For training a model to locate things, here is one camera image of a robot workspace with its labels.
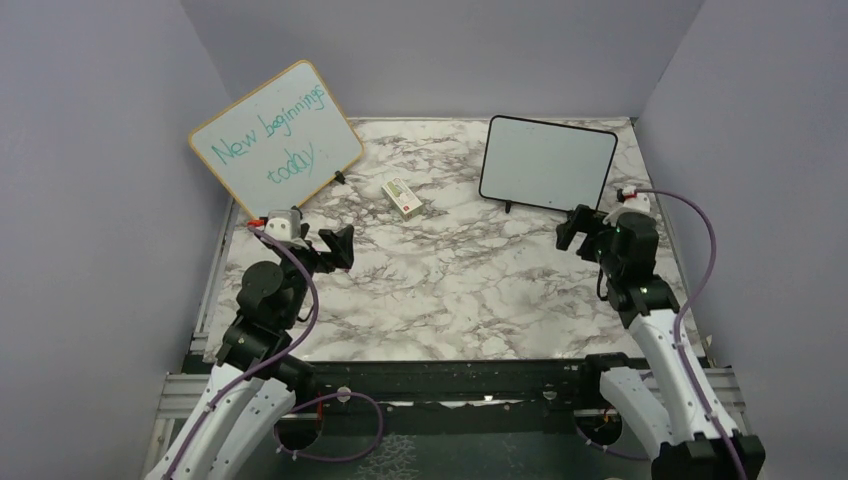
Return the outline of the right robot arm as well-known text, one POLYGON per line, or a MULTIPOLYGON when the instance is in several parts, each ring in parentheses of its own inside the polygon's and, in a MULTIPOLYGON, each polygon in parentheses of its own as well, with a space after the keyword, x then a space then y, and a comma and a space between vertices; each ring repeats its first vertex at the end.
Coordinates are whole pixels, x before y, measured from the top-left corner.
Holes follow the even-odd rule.
POLYGON ((684 337, 682 309, 655 271, 659 244, 655 220, 624 208, 613 213, 579 205, 557 229, 556 247, 585 238, 578 256, 598 265, 604 299, 640 347, 657 388, 625 361, 598 361, 577 380, 579 398, 608 402, 631 428, 651 462, 654 479, 755 479, 766 452, 743 433, 724 408, 684 337))

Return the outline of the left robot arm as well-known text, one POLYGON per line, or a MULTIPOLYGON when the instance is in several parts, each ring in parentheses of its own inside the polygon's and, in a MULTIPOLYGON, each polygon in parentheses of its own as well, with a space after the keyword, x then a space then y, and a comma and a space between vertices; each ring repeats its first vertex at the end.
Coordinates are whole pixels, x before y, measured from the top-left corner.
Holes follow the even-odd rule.
POLYGON ((277 420, 313 401, 312 370, 290 354, 304 339, 289 332, 306 297, 312 299, 307 327, 317 322, 314 275, 353 266, 354 228, 319 230, 324 251, 306 240, 306 226, 284 227, 279 218, 249 230, 280 259, 244 272, 236 318, 206 385, 176 439, 147 473, 149 479, 231 479, 277 420))

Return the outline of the black-framed whiteboard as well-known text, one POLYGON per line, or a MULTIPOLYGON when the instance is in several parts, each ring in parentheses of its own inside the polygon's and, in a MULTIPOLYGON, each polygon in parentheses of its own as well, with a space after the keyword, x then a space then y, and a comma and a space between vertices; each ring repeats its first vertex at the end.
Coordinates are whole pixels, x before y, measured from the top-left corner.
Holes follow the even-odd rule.
POLYGON ((478 193, 555 211, 596 207, 617 145, 609 131, 496 115, 488 125, 478 193))

